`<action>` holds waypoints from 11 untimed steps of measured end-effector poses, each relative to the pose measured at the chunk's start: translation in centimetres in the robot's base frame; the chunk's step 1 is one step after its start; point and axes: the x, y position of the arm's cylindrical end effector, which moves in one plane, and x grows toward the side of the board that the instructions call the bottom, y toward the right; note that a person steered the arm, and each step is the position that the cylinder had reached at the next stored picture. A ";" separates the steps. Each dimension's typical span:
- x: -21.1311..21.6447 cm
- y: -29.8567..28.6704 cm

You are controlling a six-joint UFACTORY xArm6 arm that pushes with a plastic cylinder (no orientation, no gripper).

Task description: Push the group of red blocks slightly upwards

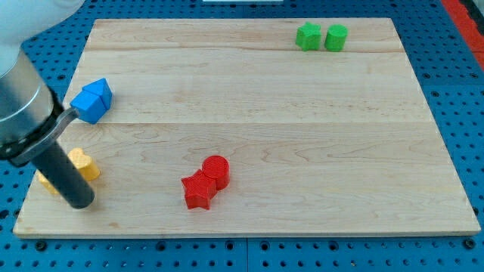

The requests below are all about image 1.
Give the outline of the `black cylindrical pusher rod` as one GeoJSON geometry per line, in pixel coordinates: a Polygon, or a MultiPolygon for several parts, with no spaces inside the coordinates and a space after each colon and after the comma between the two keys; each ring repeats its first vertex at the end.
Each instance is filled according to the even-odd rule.
{"type": "Polygon", "coordinates": [[[57,142],[32,163],[72,208],[84,209],[93,202],[95,192],[57,142]]]}

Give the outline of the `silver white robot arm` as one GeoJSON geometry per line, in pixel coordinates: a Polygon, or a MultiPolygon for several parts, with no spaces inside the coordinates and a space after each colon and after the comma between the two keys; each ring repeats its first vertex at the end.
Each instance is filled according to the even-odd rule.
{"type": "Polygon", "coordinates": [[[75,209],[89,206],[95,192],[57,138],[79,112],[64,109],[21,45],[72,16],[83,2],[1,2],[1,158],[15,167],[32,163],[75,209]]]}

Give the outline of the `metal clamp tool mount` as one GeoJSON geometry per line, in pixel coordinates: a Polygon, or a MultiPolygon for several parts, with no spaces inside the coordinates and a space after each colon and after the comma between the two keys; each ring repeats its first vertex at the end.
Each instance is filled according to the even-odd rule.
{"type": "Polygon", "coordinates": [[[79,117],[79,111],[75,108],[69,108],[62,112],[55,119],[53,126],[44,133],[40,139],[33,141],[31,144],[27,145],[21,153],[14,156],[8,161],[15,167],[22,167],[28,162],[35,159],[37,156],[45,152],[60,135],[64,132],[65,128],[74,120],[79,117]]]}

